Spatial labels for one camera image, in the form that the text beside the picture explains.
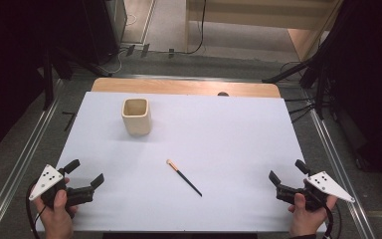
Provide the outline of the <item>black makeup brush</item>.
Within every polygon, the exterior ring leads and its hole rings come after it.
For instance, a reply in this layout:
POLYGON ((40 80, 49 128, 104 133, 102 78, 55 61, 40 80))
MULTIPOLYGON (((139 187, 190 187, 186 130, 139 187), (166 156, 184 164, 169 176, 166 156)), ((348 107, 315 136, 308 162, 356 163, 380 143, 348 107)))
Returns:
POLYGON ((203 197, 202 192, 179 170, 171 159, 167 159, 166 163, 200 196, 203 197))

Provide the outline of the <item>person's left hand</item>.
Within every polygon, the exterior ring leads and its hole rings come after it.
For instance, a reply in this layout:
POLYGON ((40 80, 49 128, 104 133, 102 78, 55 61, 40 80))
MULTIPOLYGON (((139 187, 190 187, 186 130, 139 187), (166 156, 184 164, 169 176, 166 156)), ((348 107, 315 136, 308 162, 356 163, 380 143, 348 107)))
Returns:
POLYGON ((46 207, 43 200, 38 197, 33 203, 41 212, 40 218, 45 228, 46 239, 73 239, 74 226, 71 214, 78 212, 77 206, 71 206, 67 211, 67 191, 59 190, 54 198, 54 207, 46 207))

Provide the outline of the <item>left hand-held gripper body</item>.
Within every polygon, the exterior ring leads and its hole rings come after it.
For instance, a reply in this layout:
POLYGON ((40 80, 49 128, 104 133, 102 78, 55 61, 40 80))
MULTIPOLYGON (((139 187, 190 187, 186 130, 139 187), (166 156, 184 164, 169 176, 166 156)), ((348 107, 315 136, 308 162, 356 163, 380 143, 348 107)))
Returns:
POLYGON ((40 197, 46 206, 53 208, 56 193, 64 189, 67 191, 68 201, 66 206, 68 208, 93 201, 95 189, 91 186, 69 188, 65 182, 65 175, 61 175, 59 169, 55 169, 52 165, 47 164, 35 182, 35 186, 28 195, 28 199, 33 201, 40 197))

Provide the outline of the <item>light wooden cabinet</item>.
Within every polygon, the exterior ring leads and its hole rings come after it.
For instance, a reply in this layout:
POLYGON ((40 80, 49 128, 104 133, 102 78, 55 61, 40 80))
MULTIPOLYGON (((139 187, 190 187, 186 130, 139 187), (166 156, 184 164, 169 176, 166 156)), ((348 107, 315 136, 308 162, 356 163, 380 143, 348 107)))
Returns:
POLYGON ((305 61, 325 31, 331 29, 343 0, 185 0, 185 47, 189 22, 265 26, 287 29, 298 57, 305 61))

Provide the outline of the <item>white table mat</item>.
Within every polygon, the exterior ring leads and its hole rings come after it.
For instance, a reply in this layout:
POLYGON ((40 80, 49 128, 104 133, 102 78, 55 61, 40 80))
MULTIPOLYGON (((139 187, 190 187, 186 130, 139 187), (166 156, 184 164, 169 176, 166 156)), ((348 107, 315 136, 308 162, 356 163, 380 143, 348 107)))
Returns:
POLYGON ((291 221, 277 200, 272 170, 300 187, 301 159, 282 99, 150 95, 152 128, 132 136, 124 126, 123 93, 85 95, 59 159, 81 163, 71 185, 104 183, 80 207, 77 231, 278 232, 291 221), (200 197, 167 163, 202 192, 200 197))

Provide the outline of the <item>aluminium floor rail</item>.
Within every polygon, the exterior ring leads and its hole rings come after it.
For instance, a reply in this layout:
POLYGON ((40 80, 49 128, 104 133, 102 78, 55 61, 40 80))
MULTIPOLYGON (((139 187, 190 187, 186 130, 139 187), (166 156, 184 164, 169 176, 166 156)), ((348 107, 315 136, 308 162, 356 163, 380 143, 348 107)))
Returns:
POLYGON ((16 162, 11 167, 11 172, 6 177, 5 183, 0 189, 0 223, 8 210, 16 190, 21 183, 22 177, 25 175, 36 148, 39 145, 40 140, 43 137, 43 134, 55 112, 55 109, 59 103, 61 91, 64 89, 64 81, 57 79, 54 83, 54 87, 56 94, 55 100, 50 104, 47 110, 42 110, 40 112, 39 118, 35 123, 29 138, 17 156, 16 162))
POLYGON ((360 197, 357 195, 354 185, 349 178, 349 174, 344 168, 342 157, 337 151, 325 121, 318 116, 318 113, 315 111, 315 109, 310 109, 309 115, 323 145, 326 153, 326 158, 332 168, 336 181, 355 199, 354 202, 344 202, 344 205, 348 209, 351 221, 356 227, 357 234, 360 236, 360 239, 376 239, 374 230, 371 227, 371 224, 367 218, 366 211, 364 210, 360 201, 360 197))

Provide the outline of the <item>black curtain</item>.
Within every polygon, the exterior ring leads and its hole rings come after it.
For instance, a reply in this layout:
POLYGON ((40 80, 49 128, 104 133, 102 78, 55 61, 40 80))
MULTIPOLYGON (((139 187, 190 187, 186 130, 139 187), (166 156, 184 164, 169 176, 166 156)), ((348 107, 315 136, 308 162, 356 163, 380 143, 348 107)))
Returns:
POLYGON ((341 124, 358 158, 382 173, 382 0, 343 0, 327 41, 341 124))
POLYGON ((62 47, 97 67, 116 53, 114 0, 0 0, 0 142, 44 93, 43 49, 62 47))

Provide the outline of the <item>person's right hand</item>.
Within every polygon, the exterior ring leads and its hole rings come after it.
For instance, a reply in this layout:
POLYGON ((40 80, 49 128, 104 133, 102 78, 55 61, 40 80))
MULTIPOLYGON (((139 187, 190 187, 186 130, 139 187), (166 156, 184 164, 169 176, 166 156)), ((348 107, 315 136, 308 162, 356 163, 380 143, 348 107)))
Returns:
POLYGON ((324 208, 307 211, 305 197, 300 193, 294 195, 294 205, 291 205, 288 211, 292 214, 290 239, 313 239, 319 226, 327 219, 327 211, 324 208))

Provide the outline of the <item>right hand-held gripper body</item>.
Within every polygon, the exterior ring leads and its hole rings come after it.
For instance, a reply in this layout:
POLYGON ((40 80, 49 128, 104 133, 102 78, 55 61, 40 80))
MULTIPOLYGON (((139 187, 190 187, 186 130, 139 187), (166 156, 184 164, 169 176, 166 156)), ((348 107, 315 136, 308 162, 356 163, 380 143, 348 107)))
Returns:
POLYGON ((294 196, 300 193, 305 198, 305 209, 308 211, 315 211, 323 207, 329 195, 347 202, 355 201, 355 198, 344 190, 325 171, 309 176, 303 183, 304 188, 292 188, 283 185, 279 178, 276 177, 277 199, 289 204, 294 204, 294 196))

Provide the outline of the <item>black metal stand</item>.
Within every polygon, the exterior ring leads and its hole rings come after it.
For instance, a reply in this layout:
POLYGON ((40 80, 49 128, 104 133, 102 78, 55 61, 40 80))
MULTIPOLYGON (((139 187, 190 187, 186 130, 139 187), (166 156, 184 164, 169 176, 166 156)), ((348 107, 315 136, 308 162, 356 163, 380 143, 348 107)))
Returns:
POLYGON ((44 93, 45 103, 44 111, 48 110, 51 103, 54 101, 54 83, 52 76, 52 69, 55 69, 60 77, 63 79, 70 79, 73 72, 70 68, 69 61, 75 62, 84 69, 90 71, 98 77, 108 76, 102 70, 86 62, 73 52, 62 47, 45 47, 43 49, 43 64, 44 64, 44 93))
POLYGON ((284 72, 280 72, 278 75, 271 77, 269 79, 263 80, 265 84, 276 84, 285 78, 296 74, 304 70, 302 77, 299 80, 299 85, 303 89, 308 89, 314 82, 316 85, 316 95, 314 97, 314 103, 312 104, 312 109, 316 112, 317 116, 322 120, 324 108, 324 95, 326 90, 326 80, 327 80, 327 64, 320 60, 318 57, 311 57, 308 60, 297 63, 294 67, 291 67, 284 72))

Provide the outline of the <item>beige square cup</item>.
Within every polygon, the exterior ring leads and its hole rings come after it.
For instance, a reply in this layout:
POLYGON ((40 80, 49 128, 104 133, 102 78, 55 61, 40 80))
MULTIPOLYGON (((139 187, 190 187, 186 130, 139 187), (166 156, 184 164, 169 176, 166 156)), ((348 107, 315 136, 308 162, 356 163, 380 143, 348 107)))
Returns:
POLYGON ((130 135, 141 136, 150 133, 151 113, 147 99, 125 99, 121 116, 130 135))

